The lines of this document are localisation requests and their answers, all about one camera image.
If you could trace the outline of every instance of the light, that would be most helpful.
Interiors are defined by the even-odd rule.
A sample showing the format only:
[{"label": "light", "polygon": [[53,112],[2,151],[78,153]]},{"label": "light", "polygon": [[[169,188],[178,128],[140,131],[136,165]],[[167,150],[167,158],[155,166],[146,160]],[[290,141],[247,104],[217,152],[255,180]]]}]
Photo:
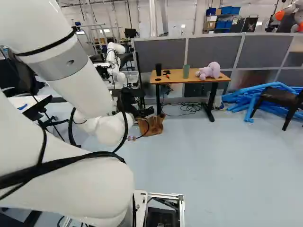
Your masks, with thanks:
[{"label": "light", "polygon": [[110,32],[109,29],[104,29],[104,33],[109,33],[109,32]]},{"label": "light", "polygon": [[84,34],[85,34],[84,31],[78,31],[78,32],[76,32],[76,35],[84,35]]}]

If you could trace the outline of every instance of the bag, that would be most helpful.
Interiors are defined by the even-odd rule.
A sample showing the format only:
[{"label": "bag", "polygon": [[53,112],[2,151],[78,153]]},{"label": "bag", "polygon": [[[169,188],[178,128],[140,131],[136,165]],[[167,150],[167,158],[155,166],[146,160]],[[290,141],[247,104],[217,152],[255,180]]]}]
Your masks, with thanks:
[{"label": "bag", "polygon": [[165,118],[165,114],[160,114],[158,116],[152,116],[149,118],[138,118],[138,124],[140,127],[140,132],[144,136],[153,136],[157,134],[161,134],[163,131],[163,120]]}]

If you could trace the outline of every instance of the purple plush toy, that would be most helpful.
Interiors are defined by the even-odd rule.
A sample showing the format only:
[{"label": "purple plush toy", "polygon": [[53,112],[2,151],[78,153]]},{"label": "purple plush toy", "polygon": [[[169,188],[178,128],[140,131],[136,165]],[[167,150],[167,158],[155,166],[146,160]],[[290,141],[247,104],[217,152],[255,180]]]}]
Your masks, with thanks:
[{"label": "purple plush toy", "polygon": [[220,65],[217,62],[210,63],[207,67],[200,68],[196,72],[196,77],[199,77],[200,80],[205,80],[206,77],[213,77],[218,79],[220,76]]}]

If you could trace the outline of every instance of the wooden table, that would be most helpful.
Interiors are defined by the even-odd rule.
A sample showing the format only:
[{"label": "wooden table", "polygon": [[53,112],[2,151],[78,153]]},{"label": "wooden table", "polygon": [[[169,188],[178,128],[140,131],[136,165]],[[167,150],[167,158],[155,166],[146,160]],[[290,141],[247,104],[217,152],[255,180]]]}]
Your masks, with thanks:
[{"label": "wooden table", "polygon": [[214,104],[214,97],[216,95],[216,91],[220,82],[229,82],[231,79],[220,72],[220,76],[218,79],[214,78],[206,78],[206,80],[200,80],[199,77],[196,77],[196,72],[198,69],[190,69],[188,78],[183,78],[183,69],[178,70],[170,70],[169,79],[163,75],[157,76],[156,70],[153,70],[151,73],[150,83],[156,85],[156,97],[157,97],[157,115],[161,114],[161,103],[160,103],[160,90],[159,85],[162,84],[186,84],[186,83],[212,83],[212,89],[210,92],[208,104],[202,103],[202,107],[204,108],[208,119],[211,122],[214,122],[214,116],[212,115],[212,107]]}]

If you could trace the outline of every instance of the chair leg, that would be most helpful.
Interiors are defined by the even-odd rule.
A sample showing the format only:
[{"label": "chair leg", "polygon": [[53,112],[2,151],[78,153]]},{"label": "chair leg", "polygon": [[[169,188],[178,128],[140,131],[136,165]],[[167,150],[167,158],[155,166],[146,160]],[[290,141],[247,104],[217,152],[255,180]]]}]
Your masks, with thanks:
[{"label": "chair leg", "polygon": [[255,104],[254,110],[251,112],[250,118],[252,118],[254,116],[256,110],[260,108],[262,101],[263,100],[260,98],[259,101],[257,102],[257,104]]},{"label": "chair leg", "polygon": [[297,110],[296,107],[289,108],[289,111],[286,115],[285,122],[284,122],[284,125],[283,125],[283,128],[282,128],[283,131],[286,131],[286,128],[288,127],[288,124],[290,123],[291,119],[293,118],[294,113],[296,112],[296,110]]}]

